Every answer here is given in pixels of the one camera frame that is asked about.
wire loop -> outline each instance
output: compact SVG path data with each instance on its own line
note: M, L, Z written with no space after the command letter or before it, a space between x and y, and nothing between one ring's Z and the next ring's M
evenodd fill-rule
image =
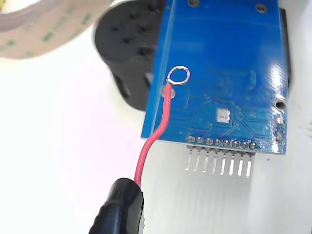
M172 73L174 71L176 71L176 70L184 70L184 71L186 71L186 78L185 78L185 80L183 80L183 81L174 81L174 80L171 79ZM187 67L185 67L185 66L175 66L173 69L170 70L170 72L167 75L167 83L171 84L171 85L183 85L183 84L186 84L189 81L190 76L191 76L191 72L190 72L190 70Z

black cylindrical object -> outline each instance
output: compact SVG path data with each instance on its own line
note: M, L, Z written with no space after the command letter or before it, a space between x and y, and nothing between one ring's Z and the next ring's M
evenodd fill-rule
M117 180L89 234L138 234L144 225L143 205L143 193L134 181Z
M95 46L113 73L123 99L145 111L165 2L126 1L106 12L96 25Z

blue circuit board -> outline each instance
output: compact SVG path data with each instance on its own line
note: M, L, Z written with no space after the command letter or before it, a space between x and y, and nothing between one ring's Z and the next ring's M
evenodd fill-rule
M162 117L161 92L177 65L191 77L174 86L160 140L285 154L287 62L277 0L169 0L164 12L142 137ZM175 71L172 79L185 79Z

black connector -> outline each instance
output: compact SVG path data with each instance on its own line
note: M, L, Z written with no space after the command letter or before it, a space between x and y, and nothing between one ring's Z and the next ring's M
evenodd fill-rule
M138 234L144 225L143 205L143 193L134 181L117 180L89 234Z

white component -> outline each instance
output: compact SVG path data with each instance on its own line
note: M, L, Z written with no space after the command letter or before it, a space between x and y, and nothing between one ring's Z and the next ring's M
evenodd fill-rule
M229 123L231 112L228 109L217 109L217 121L219 123Z

